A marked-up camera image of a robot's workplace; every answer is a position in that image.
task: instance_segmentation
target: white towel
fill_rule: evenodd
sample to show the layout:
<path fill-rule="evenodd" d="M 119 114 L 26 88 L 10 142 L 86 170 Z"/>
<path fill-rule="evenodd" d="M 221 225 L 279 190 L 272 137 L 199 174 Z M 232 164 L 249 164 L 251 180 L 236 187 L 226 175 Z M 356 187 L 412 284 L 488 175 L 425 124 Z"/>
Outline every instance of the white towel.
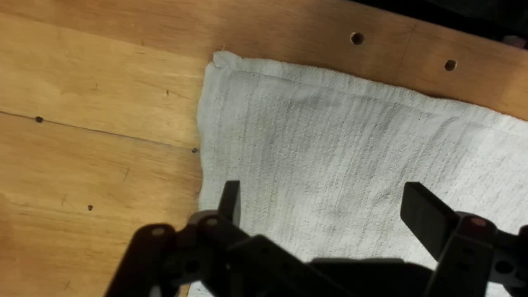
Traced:
<path fill-rule="evenodd" d="M 241 180 L 241 226 L 303 261 L 383 256 L 434 268 L 399 220 L 406 182 L 505 231 L 528 223 L 528 124 L 483 108 L 216 53 L 198 126 L 199 208 L 216 208 L 224 182 Z"/>

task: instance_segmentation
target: wooden board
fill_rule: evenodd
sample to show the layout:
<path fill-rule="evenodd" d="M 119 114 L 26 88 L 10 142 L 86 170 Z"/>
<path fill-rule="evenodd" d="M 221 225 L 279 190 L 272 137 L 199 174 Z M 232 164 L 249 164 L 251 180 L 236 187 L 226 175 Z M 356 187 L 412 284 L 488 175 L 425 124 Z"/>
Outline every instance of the wooden board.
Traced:
<path fill-rule="evenodd" d="M 524 51 L 345 0 L 1 0 L 0 37 L 0 296 L 100 296 L 137 226 L 185 223 L 218 50 L 528 119 Z"/>
<path fill-rule="evenodd" d="M 0 296 L 102 296 L 132 233 L 181 228 L 198 155 L 0 116 Z"/>

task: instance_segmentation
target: dark object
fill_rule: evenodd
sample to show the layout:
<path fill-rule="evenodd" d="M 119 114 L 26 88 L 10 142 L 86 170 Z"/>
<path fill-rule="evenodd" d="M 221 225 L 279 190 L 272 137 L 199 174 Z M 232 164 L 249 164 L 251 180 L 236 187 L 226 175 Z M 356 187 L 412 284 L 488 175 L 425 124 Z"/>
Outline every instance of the dark object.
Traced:
<path fill-rule="evenodd" d="M 407 183 L 401 218 L 439 261 L 435 273 L 401 259 L 300 263 L 264 236 L 237 228 L 239 183 L 227 182 L 218 212 L 140 228 L 107 297 L 173 297 L 201 281 L 213 296 L 483 297 L 486 282 L 528 297 L 528 226 L 519 236 L 468 213 L 455 213 L 420 183 Z"/>
<path fill-rule="evenodd" d="M 356 0 L 458 32 L 503 42 L 528 38 L 526 0 Z"/>

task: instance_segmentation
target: light wood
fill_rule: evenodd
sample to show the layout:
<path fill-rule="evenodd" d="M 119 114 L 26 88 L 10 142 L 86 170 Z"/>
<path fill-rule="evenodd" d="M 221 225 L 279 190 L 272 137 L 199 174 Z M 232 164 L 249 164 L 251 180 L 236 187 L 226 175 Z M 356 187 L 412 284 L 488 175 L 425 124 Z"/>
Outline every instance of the light wood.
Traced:
<path fill-rule="evenodd" d="M 100 296 L 137 226 L 183 226 L 218 50 L 528 119 L 524 51 L 345 0 L 1 0 L 0 37 L 0 296 Z"/>

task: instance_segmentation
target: towel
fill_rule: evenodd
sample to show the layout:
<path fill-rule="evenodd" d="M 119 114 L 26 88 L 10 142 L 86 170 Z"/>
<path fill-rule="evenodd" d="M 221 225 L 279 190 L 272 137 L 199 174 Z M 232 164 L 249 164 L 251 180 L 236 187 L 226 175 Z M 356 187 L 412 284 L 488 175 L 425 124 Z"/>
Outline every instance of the towel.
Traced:
<path fill-rule="evenodd" d="M 434 268 L 399 220 L 406 182 L 500 230 L 528 223 L 528 124 L 490 109 L 221 51 L 206 68 L 198 127 L 199 208 L 216 208 L 224 182 L 239 180 L 241 228 L 302 261 Z M 506 294 L 490 286 L 488 296 Z"/>

